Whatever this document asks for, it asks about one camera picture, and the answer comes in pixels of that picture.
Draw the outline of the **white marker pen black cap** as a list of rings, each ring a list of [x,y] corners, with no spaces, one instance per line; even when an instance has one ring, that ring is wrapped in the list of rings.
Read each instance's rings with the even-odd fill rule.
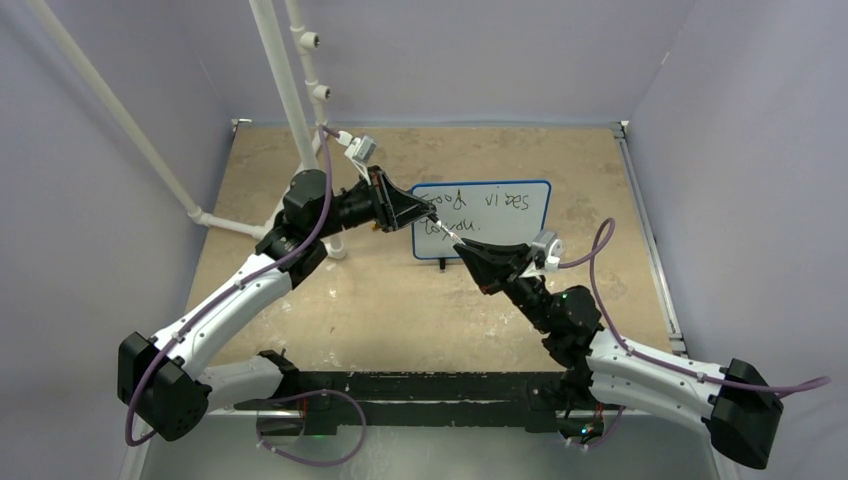
[[[433,223],[438,229],[440,229],[453,243],[464,245],[465,242],[463,239],[455,233],[451,228],[449,228],[437,215],[431,214],[427,216],[427,219]]]

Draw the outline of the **blue framed whiteboard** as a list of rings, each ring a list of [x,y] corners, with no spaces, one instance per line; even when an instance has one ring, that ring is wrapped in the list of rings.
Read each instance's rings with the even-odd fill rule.
[[[443,226],[429,218],[417,221],[412,255],[417,260],[456,258],[446,229],[489,244],[528,243],[545,225],[551,192],[543,179],[416,184],[411,193],[436,207]]]

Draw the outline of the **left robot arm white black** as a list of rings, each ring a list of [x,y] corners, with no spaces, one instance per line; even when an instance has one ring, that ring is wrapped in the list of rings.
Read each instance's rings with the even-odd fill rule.
[[[327,258],[324,238],[374,223],[386,233],[433,217],[435,206],[395,186],[378,166],[335,194],[328,171],[297,173],[283,210],[238,271],[174,323],[118,349],[118,397],[127,406],[125,441],[139,446],[136,419],[167,441],[192,430],[210,411],[249,401],[284,409],[297,399],[297,369],[275,352],[218,367],[211,360],[262,310],[302,284]]]

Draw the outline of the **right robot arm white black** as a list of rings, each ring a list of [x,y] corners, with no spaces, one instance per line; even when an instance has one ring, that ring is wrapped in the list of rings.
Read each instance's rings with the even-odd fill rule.
[[[691,360],[623,337],[602,325],[589,288],[548,290],[535,246],[463,239],[453,248],[482,294],[505,295],[542,334],[543,347],[566,370],[561,392],[569,404],[649,413],[706,437],[739,465],[767,467],[784,405],[752,364]]]

